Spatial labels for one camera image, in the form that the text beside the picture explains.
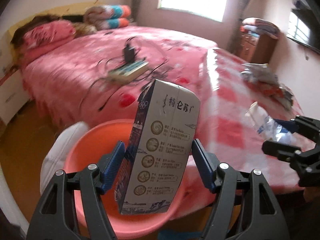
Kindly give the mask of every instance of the wooden cabinet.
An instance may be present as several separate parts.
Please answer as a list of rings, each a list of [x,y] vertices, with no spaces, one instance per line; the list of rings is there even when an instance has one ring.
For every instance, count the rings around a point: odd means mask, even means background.
[[[265,34],[256,37],[243,33],[236,55],[249,63],[266,64],[271,59],[276,43],[277,40]]]

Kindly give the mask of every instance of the white cloth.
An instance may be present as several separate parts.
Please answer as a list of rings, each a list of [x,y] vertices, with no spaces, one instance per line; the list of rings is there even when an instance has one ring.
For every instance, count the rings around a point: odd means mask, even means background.
[[[78,122],[59,135],[42,163],[40,173],[41,195],[54,173],[63,168],[70,150],[87,131],[89,131],[89,126],[85,122]]]

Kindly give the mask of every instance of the pillow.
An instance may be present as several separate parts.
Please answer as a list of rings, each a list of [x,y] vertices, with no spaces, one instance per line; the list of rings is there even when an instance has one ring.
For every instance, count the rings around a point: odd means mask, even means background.
[[[35,27],[23,36],[23,44],[19,47],[20,53],[29,49],[45,46],[56,41],[73,37],[76,30],[72,23],[67,20],[53,21]]]
[[[28,31],[31,31],[35,27],[40,26],[42,24],[57,21],[59,19],[61,19],[61,17],[56,14],[37,15],[32,19],[32,21],[21,26],[14,32],[14,35],[10,43],[13,44],[15,49],[17,49],[23,44],[23,35],[25,35]]]

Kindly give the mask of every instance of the drawer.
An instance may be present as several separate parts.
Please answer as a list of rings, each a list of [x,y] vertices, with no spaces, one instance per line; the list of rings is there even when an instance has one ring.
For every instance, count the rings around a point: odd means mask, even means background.
[[[8,124],[28,100],[29,95],[23,90],[21,73],[16,71],[0,87],[0,117],[4,123]]]
[[[242,58],[247,62],[250,62],[255,50],[256,50],[256,47],[246,41],[243,44],[241,44],[241,49],[238,54],[238,57]]]
[[[250,44],[256,46],[258,44],[259,38],[253,35],[244,33],[241,35],[242,40],[249,42]]]

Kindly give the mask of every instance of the screw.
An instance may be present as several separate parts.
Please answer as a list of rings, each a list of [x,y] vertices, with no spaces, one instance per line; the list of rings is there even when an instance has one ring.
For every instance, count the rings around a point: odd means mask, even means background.
[[[222,168],[222,169],[224,169],[224,170],[226,170],[227,168],[229,168],[229,165],[226,164],[226,163],[220,163],[220,164],[219,164],[219,167]]]
[[[262,174],[262,172],[260,170],[258,170],[258,169],[254,169],[253,173],[256,174],[256,175],[261,175]]]
[[[57,176],[61,176],[62,174],[63,174],[63,170],[57,170],[57,171],[56,171],[56,175],[57,175]]]
[[[97,168],[97,165],[95,163],[89,164],[88,169],[90,171],[95,170]]]

